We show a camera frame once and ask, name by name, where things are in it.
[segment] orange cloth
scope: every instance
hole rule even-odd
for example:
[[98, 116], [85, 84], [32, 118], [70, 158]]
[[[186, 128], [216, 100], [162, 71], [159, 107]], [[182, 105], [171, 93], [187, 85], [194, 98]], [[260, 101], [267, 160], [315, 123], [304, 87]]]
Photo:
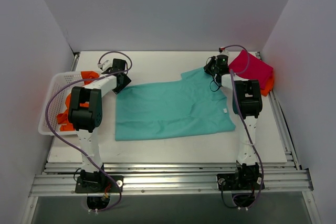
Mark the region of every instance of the orange cloth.
[[[80, 73], [82, 75], [83, 79], [95, 79], [99, 77], [99, 74], [94, 72], [94, 71], [82, 71]], [[85, 81], [84, 85], [90, 84], [92, 81]], [[68, 114], [69, 114], [69, 107], [70, 107], [70, 99], [71, 99], [71, 94], [69, 94], [67, 96], [67, 98], [65, 99], [65, 106], [67, 107], [67, 109], [65, 110], [64, 113], [59, 113], [56, 116], [57, 119], [57, 123], [58, 124], [62, 124], [60, 127], [60, 131], [74, 131], [74, 127], [72, 125], [72, 123], [69, 122], [68, 120]], [[81, 103], [79, 104], [81, 107], [89, 107], [89, 103]]]
[[[82, 71], [80, 73], [82, 75], [83, 79], [95, 79], [99, 77], [99, 74], [97, 74], [94, 71]], [[85, 81], [84, 85], [90, 84], [92, 81]]]
[[273, 86], [274, 86], [274, 73], [272, 73], [272, 76], [268, 78], [265, 88], [260, 89], [261, 94], [266, 97], [267, 94], [273, 89]]

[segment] plastic basket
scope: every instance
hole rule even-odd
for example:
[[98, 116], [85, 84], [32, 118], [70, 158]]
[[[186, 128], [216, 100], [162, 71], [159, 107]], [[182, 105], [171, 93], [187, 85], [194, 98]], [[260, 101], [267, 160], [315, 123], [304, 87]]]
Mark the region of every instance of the plastic basket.
[[[66, 84], [69, 84], [71, 82], [81, 80], [81, 79], [82, 79], [82, 76], [80, 74], [80, 71], [59, 73], [53, 77], [53, 79], [51, 80], [50, 86], [49, 86], [47, 96], [46, 96], [40, 122], [38, 124], [38, 132], [40, 134], [53, 135], [53, 133], [50, 131], [47, 125], [46, 118], [45, 118], [45, 109], [46, 109], [47, 103], [50, 100], [50, 98]], [[67, 98], [68, 94], [71, 92], [72, 87], [83, 86], [83, 84], [84, 84], [83, 82], [79, 82], [79, 83], [76, 83], [68, 87], [64, 91], [60, 92], [50, 104], [49, 112], [48, 112], [49, 121], [50, 121], [52, 128], [59, 135], [76, 134], [76, 131], [60, 131], [59, 129], [61, 125], [57, 123], [56, 116], [59, 113], [63, 113], [66, 110], [65, 99]]]

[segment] red folded cloth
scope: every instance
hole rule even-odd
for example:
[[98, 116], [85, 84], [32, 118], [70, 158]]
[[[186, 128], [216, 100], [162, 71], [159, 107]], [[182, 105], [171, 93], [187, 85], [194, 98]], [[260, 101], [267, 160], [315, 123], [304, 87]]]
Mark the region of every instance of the red folded cloth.
[[[266, 82], [272, 77], [273, 67], [267, 65], [255, 56], [249, 54], [250, 63], [244, 73], [237, 74], [244, 79], [258, 80], [261, 89], [265, 89]], [[235, 73], [242, 72], [247, 64], [246, 51], [242, 50], [238, 57], [231, 62], [229, 69], [233, 69]]]

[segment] teal shirt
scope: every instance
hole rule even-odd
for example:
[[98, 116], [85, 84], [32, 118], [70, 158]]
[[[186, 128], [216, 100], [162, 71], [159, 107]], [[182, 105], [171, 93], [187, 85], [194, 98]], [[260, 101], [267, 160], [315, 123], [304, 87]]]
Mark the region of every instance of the teal shirt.
[[182, 80], [130, 86], [117, 95], [116, 141], [152, 140], [233, 131], [235, 125], [221, 90], [203, 68]]

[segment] gray wall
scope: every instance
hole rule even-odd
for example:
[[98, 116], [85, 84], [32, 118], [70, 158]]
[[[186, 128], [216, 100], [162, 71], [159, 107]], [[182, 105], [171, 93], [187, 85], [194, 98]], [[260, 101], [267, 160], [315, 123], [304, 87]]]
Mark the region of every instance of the gray wall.
[[44, 0], [0, 3], [0, 222], [19, 223], [50, 146], [37, 132], [49, 81], [73, 55]]
[[261, 50], [287, 0], [45, 0], [81, 50]]
[[335, 17], [335, 0], [289, 0], [263, 49], [323, 223], [336, 219]]

